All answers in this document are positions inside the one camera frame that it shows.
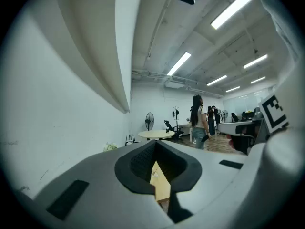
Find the white wall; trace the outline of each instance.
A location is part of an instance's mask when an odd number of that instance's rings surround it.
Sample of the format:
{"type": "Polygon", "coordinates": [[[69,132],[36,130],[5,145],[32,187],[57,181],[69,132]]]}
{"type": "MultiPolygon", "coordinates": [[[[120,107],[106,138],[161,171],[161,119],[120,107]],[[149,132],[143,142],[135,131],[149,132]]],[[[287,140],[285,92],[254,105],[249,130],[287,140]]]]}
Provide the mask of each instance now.
{"type": "Polygon", "coordinates": [[[28,9],[7,40],[0,69],[1,159],[14,189],[33,198],[107,142],[124,144],[128,115],[68,67],[28,9]]]}
{"type": "MultiPolygon", "coordinates": [[[[132,84],[132,134],[136,140],[141,141],[138,133],[147,131],[145,118],[147,113],[152,112],[154,116],[153,130],[165,129],[164,120],[168,120],[172,126],[176,121],[172,116],[174,107],[179,107],[178,124],[185,124],[186,118],[190,117],[193,96],[195,92],[173,88],[163,88],[157,83],[133,83],[132,84]]],[[[223,109],[221,99],[203,97],[203,105],[207,107],[215,105],[223,109]]]]}

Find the wooden floor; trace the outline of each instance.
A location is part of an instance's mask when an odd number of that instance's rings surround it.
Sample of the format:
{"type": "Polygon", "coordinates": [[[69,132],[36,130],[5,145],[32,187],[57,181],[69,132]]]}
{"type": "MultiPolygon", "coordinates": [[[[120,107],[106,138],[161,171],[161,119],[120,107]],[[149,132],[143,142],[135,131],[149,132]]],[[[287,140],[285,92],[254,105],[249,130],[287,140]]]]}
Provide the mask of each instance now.
{"type": "MultiPolygon", "coordinates": [[[[177,143],[185,145],[185,146],[189,146],[189,147],[195,147],[195,144],[190,142],[189,135],[182,136],[182,139],[183,139],[183,142],[181,140],[179,140],[177,143]]],[[[229,143],[229,140],[225,137],[225,135],[218,134],[218,132],[216,132],[216,134],[213,135],[210,140],[205,141],[203,149],[207,150],[207,151],[212,151],[212,152],[245,155],[244,153],[233,149],[228,143],[229,143]]]]}

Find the fluorescent ceiling light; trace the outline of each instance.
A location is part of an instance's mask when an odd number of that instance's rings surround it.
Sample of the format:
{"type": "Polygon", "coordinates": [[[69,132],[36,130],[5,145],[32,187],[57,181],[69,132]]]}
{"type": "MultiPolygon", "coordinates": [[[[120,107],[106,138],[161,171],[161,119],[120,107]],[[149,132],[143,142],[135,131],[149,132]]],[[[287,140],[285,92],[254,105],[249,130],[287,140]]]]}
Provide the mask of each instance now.
{"type": "Polygon", "coordinates": [[[259,82],[259,81],[261,81],[261,80],[263,80],[263,79],[265,79],[265,78],[266,78],[266,77],[264,76],[264,77],[262,77],[262,78],[259,78],[259,79],[255,80],[255,81],[250,82],[250,84],[253,84],[253,83],[255,83],[255,82],[259,82]]]}
{"type": "Polygon", "coordinates": [[[228,90],[228,91],[225,91],[225,92],[227,93],[227,92],[233,91],[233,90],[238,89],[238,88],[240,88],[240,86],[235,87],[235,88],[232,88],[232,89],[230,89],[230,90],[228,90]]]}
{"type": "Polygon", "coordinates": [[[254,64],[256,64],[256,63],[258,63],[258,62],[260,62],[260,61],[262,61],[262,60],[264,60],[264,59],[266,59],[268,57],[268,54],[265,54],[264,56],[262,56],[262,57],[260,57],[260,58],[258,58],[258,59],[256,59],[256,60],[253,60],[252,62],[250,62],[250,63],[248,63],[248,64],[245,64],[244,65],[244,69],[245,68],[248,68],[248,67],[250,67],[251,65],[254,65],[254,64]]]}
{"type": "Polygon", "coordinates": [[[184,55],[178,60],[178,62],[173,66],[173,68],[167,73],[167,75],[172,75],[179,69],[179,67],[191,56],[190,53],[185,52],[184,55]]]}
{"type": "Polygon", "coordinates": [[[250,1],[251,0],[235,0],[215,20],[212,21],[211,25],[217,30],[223,23],[250,1]]]}
{"type": "Polygon", "coordinates": [[[226,78],[226,77],[227,77],[227,76],[226,76],[226,75],[224,75],[224,76],[222,76],[222,77],[218,78],[217,80],[215,80],[215,81],[213,81],[213,82],[208,83],[208,84],[207,84],[207,86],[210,86],[210,85],[212,85],[212,84],[214,84],[214,83],[216,83],[216,82],[218,82],[218,81],[221,81],[222,79],[224,79],[224,78],[226,78]]]}

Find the desk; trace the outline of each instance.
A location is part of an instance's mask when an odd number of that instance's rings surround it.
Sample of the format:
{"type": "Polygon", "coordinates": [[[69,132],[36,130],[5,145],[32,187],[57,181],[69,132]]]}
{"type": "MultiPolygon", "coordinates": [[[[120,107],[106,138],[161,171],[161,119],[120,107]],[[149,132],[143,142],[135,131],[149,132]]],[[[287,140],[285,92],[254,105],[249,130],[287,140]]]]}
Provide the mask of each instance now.
{"type": "Polygon", "coordinates": [[[190,128],[190,142],[192,142],[192,126],[190,123],[179,125],[180,127],[188,127],[190,128]]]}
{"type": "Polygon", "coordinates": [[[163,138],[169,138],[175,135],[175,132],[170,131],[169,133],[166,133],[166,130],[151,130],[151,131],[145,131],[140,132],[138,134],[140,137],[144,137],[147,140],[150,139],[163,139],[163,138]]]}

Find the office chair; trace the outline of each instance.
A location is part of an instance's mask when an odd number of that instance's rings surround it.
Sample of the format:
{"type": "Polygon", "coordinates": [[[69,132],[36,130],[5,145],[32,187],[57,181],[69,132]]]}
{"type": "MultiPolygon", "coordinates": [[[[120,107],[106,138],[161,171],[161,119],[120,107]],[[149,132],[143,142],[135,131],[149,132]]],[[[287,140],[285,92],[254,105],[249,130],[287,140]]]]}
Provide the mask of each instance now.
{"type": "Polygon", "coordinates": [[[231,113],[231,114],[232,114],[232,118],[233,118],[234,122],[238,122],[238,117],[235,115],[235,113],[231,113]]]}
{"type": "Polygon", "coordinates": [[[169,129],[170,131],[175,132],[175,135],[173,136],[173,138],[174,138],[175,141],[181,140],[182,142],[184,142],[183,139],[179,137],[181,134],[184,133],[183,131],[181,131],[181,129],[182,129],[183,127],[174,126],[174,127],[172,128],[172,126],[171,126],[171,124],[169,123],[168,120],[164,120],[164,123],[166,124],[166,126],[168,127],[168,129],[169,129]]]}

